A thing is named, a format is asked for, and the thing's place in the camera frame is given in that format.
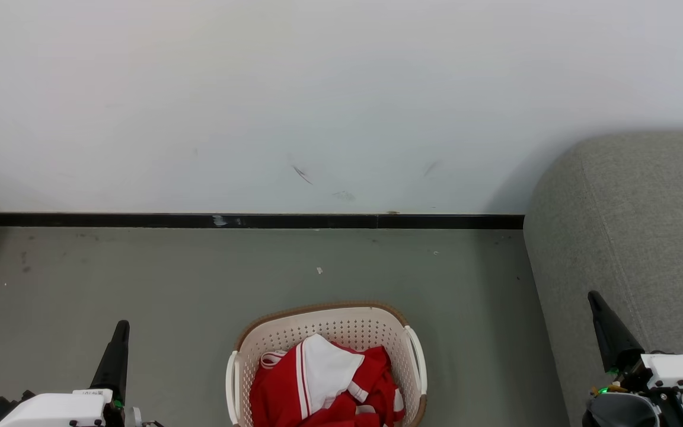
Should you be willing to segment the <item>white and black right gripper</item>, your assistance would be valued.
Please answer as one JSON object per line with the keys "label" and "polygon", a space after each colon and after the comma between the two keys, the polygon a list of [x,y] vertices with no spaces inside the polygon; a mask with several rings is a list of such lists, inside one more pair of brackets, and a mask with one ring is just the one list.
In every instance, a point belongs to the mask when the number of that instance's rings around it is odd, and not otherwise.
{"label": "white and black right gripper", "polygon": [[644,353],[643,347],[595,290],[588,292],[605,372],[606,417],[683,417],[683,354]]}

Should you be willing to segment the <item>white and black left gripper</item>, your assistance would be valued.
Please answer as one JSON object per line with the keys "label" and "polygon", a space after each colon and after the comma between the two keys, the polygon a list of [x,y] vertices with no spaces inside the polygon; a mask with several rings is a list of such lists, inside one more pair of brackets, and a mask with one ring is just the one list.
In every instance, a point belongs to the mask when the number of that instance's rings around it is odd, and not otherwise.
{"label": "white and black left gripper", "polygon": [[69,394],[0,396],[0,426],[125,426],[130,324],[117,322],[90,389]]}

